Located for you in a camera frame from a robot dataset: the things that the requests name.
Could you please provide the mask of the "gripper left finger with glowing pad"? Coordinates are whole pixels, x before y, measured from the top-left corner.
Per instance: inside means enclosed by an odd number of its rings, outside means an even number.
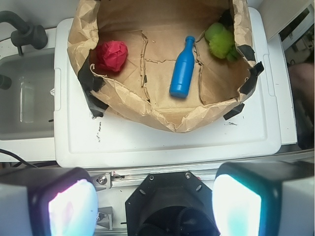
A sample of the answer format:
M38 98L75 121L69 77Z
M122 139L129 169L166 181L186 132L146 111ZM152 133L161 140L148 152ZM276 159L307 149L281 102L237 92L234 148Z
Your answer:
M98 198L82 168L8 168L0 172L2 236L92 236Z

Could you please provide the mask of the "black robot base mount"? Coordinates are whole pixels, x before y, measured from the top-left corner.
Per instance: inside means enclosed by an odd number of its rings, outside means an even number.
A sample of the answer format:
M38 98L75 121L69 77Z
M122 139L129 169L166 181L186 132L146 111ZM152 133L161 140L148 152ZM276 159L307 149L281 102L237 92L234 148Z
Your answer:
M212 190L189 171L149 174L126 200L129 236L219 236Z

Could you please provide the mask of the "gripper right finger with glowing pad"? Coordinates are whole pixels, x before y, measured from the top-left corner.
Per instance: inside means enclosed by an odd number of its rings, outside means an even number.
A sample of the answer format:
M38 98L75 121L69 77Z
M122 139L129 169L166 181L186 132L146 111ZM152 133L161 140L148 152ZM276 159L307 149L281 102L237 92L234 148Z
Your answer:
M222 236L313 236L315 165L223 163L213 184L212 205Z

